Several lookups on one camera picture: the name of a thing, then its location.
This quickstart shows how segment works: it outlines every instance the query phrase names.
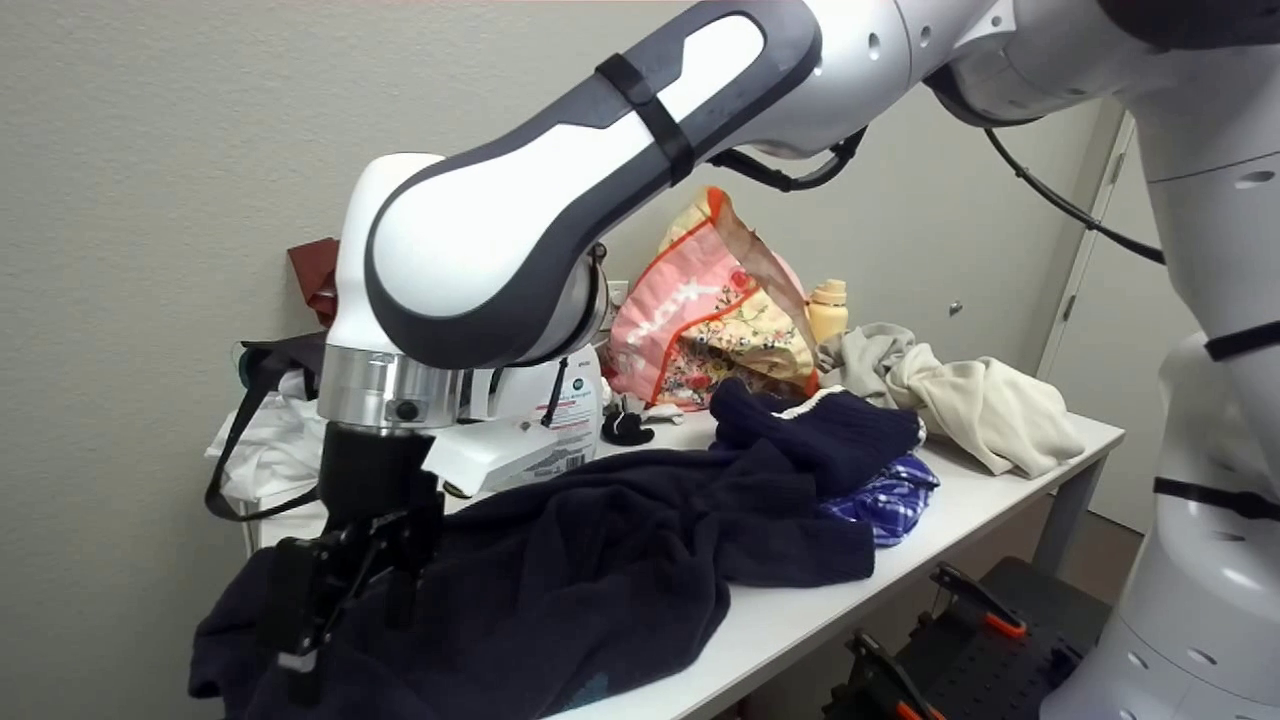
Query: beige cloth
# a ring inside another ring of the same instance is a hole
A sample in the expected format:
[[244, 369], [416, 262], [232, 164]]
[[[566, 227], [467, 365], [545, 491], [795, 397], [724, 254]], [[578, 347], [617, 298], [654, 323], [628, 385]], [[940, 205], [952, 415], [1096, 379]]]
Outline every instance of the beige cloth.
[[1064, 397], [992, 358], [940, 365], [901, 323], [843, 338], [843, 387], [885, 409], [912, 409], [987, 472], [1045, 476], [1082, 453]]

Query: pink patterned bag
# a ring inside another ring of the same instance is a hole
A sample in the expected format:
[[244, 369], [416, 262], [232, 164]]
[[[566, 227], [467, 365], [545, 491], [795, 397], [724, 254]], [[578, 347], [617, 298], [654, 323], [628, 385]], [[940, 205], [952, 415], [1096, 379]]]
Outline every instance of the pink patterned bag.
[[611, 387], [703, 409], [724, 376], [798, 399], [818, 387], [795, 276], [707, 190], [639, 271], [607, 330]]

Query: black fabric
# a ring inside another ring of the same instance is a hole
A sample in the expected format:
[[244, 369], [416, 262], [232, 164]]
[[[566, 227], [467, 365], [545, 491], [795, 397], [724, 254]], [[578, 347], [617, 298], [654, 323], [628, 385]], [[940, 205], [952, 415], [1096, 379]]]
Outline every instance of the black fabric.
[[1178, 480], [1155, 476], [1155, 497], [1178, 497], [1178, 502], [1228, 507], [1228, 512], [1235, 512], [1244, 522], [1280, 522], [1280, 503], [1272, 503], [1272, 502], [1262, 502], [1255, 491], [1224, 491], [1224, 488], [1178, 486]]
[[912, 411], [876, 409], [851, 392], [829, 392], [795, 420], [770, 415], [775, 409], [770, 397], [753, 397], [736, 376], [716, 385], [716, 444], [753, 449], [769, 439], [817, 476], [818, 497], [860, 491], [879, 468], [920, 444]]
[[1276, 0], [1098, 0], [1098, 8], [1155, 50], [1280, 45]]
[[1203, 354], [1224, 365], [1230, 358], [1248, 358], [1248, 354], [1258, 354], [1258, 347], [1272, 347], [1280, 346], [1280, 323], [1258, 323], [1258, 330], [1248, 330], [1248, 333], [1230, 333], [1230, 338], [1215, 338], [1203, 346]]
[[677, 115], [667, 114], [667, 105], [648, 87], [648, 80], [628, 55], [607, 55], [597, 67], [597, 77], [607, 80], [636, 110], [654, 147], [667, 157], [671, 185], [680, 185], [693, 171], [696, 153], [680, 133]]
[[601, 677], [636, 690], [698, 656], [729, 586], [872, 577], [866, 528], [817, 502], [775, 444], [631, 453], [483, 502], [442, 523], [416, 627], [388, 634], [381, 594], [342, 619], [311, 713], [256, 647], [258, 553], [195, 627], [187, 692], [232, 720], [527, 720]]

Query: white cloth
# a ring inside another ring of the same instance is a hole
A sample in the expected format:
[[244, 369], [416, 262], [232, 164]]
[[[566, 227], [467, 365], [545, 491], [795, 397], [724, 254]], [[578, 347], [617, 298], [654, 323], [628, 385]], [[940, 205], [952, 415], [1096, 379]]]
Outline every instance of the white cloth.
[[886, 409], [912, 409], [987, 472], [1045, 476], [1082, 453], [1064, 397], [992, 358], [940, 365], [901, 323], [843, 338], [843, 385]]
[[[207, 461], [222, 453], [226, 429], [232, 429], [232, 415], [203, 449]], [[256, 507], [293, 502], [314, 488], [321, 449], [323, 449], [323, 420], [314, 411], [314, 399], [286, 399], [270, 392], [263, 397], [239, 444], [232, 449], [232, 461], [222, 472], [222, 497]]]

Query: floor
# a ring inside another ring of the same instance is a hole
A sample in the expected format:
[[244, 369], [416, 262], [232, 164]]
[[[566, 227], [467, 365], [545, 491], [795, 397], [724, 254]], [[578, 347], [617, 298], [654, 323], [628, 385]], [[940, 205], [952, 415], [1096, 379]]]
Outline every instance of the floor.
[[[998, 555], [1030, 562], [1045, 516], [1048, 516], [1048, 502], [1030, 503], [1009, 523], [954, 548], [947, 566], [954, 566], [969, 577], [983, 577]], [[1086, 516], [1064, 562], [1064, 580], [1103, 604], [1115, 604], [1136, 548], [1141, 548], [1136, 534], [1113, 522]], [[915, 617], [933, 607], [937, 607], [933, 580], [908, 580], [890, 595], [876, 601], [876, 607], [866, 607], [860, 627], [866, 627], [886, 651], [895, 651], [908, 646]], [[830, 690], [843, 682], [846, 682], [846, 651], [843, 646], [830, 646], [813, 651], [770, 684], [765, 684], [755, 696], [749, 696], [719, 720], [818, 720]]]

